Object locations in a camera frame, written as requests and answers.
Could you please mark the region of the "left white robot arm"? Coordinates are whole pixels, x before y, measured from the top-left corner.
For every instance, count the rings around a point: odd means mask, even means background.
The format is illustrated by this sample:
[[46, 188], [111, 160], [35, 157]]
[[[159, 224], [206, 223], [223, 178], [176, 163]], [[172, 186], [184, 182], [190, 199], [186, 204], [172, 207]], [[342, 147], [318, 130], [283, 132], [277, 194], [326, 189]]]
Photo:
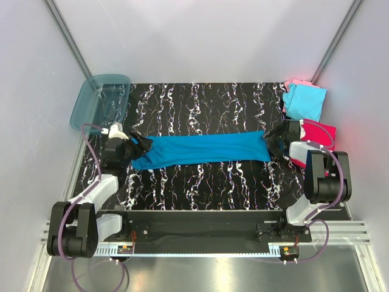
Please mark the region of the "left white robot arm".
[[119, 241], [131, 235], [131, 226], [118, 213], [98, 216], [105, 202], [123, 185], [131, 162], [145, 156], [152, 147], [150, 138], [137, 133], [109, 136], [100, 155], [98, 175], [82, 193], [52, 207], [47, 253], [66, 260], [91, 258], [100, 242], [113, 236]]

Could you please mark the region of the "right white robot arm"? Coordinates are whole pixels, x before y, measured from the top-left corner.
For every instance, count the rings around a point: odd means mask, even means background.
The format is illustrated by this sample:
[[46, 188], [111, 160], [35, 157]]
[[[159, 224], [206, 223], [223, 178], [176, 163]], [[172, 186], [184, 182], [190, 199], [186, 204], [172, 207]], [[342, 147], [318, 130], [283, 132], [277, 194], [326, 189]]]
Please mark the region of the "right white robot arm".
[[348, 154], [335, 150], [330, 127], [309, 119], [284, 120], [264, 134], [270, 152], [305, 168], [302, 196], [274, 224], [258, 224], [259, 242], [310, 242], [310, 227], [324, 210], [351, 198]]

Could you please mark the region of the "blue t shirt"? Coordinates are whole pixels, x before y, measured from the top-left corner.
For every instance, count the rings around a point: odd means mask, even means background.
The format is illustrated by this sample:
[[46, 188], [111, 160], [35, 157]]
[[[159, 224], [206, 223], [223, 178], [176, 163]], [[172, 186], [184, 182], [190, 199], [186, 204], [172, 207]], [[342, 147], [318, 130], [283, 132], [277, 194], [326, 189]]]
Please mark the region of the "blue t shirt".
[[131, 163], [135, 170], [212, 162], [270, 161], [262, 131], [149, 138], [153, 141], [151, 150]]

